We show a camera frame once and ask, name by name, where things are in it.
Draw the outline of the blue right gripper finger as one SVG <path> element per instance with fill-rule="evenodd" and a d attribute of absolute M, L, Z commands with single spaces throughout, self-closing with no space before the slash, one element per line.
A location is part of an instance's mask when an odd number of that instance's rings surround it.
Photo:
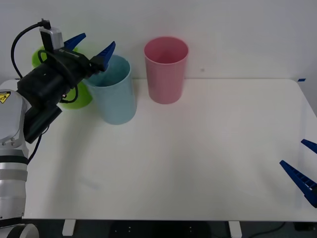
<path fill-rule="evenodd" d="M 308 147 L 310 150 L 312 150 L 314 153 L 317 153 L 317 144 L 311 141 L 308 141 L 306 139 L 303 139 L 301 141 L 301 143 L 303 145 L 305 145 L 306 147 Z"/>
<path fill-rule="evenodd" d="M 317 183 L 302 174 L 300 171 L 296 170 L 294 167 L 289 165 L 284 160 L 281 160 L 280 165 L 286 171 L 291 180 L 296 184 L 296 186 L 303 193 L 304 197 L 313 206 L 317 207 Z"/>

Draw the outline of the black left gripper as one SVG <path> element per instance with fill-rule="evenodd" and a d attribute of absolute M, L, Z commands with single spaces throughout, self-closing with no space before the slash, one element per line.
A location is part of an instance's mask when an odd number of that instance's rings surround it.
<path fill-rule="evenodd" d="M 81 33 L 66 40 L 65 48 L 47 51 L 47 83 L 54 86 L 76 86 L 84 78 L 106 71 L 116 47 L 115 41 L 89 59 L 73 51 L 85 38 L 86 34 Z"/>

